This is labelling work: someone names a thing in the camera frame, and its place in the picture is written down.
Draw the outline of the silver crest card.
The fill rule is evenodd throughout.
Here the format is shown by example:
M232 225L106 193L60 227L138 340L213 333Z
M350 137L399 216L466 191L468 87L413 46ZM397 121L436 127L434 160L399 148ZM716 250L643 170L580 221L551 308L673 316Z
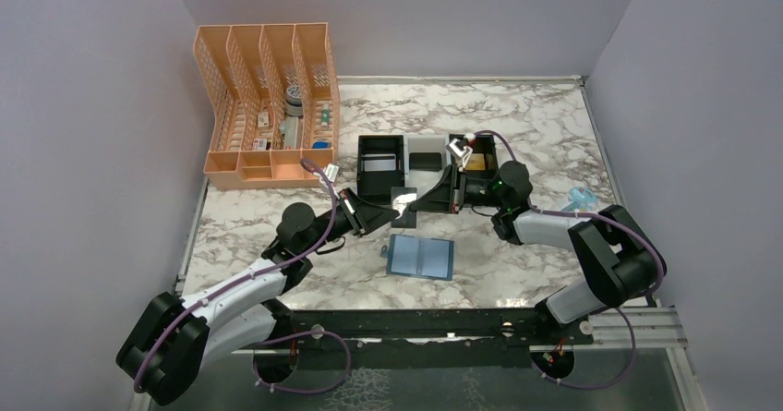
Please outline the silver crest card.
M396 172L397 160L394 156L364 157L362 170L364 172Z

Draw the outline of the blue card holder wallet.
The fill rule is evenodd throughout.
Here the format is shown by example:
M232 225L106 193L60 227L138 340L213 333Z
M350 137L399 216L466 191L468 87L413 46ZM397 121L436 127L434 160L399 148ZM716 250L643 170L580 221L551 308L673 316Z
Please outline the blue card holder wallet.
M399 234L391 235L380 252L389 275L443 281L452 279L454 255L451 240Z

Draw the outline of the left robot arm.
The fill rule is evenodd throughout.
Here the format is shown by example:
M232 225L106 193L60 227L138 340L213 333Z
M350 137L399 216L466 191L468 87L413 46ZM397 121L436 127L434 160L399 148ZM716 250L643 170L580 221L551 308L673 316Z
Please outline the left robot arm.
M350 189L332 195L322 215L304 202L289 205L276 237L247 269L193 295L154 297L121 345L116 365L136 392L168 405L209 362L244 345L282 345L291 324L272 306L307 276L309 255L341 237L373 232L399 214Z

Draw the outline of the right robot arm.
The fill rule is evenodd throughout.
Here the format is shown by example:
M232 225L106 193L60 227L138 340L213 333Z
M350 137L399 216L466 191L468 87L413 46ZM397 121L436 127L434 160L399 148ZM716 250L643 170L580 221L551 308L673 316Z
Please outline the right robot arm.
M599 212L542 210L530 200L527 167L503 163L490 179L470 177L451 164L440 181L412 201L412 212L456 214L465 207L495 209L490 220L497 236L513 245L544 245L574 253L581 277L535 306L533 331L554 344L570 323L656 291L665 261L638 223L620 205Z

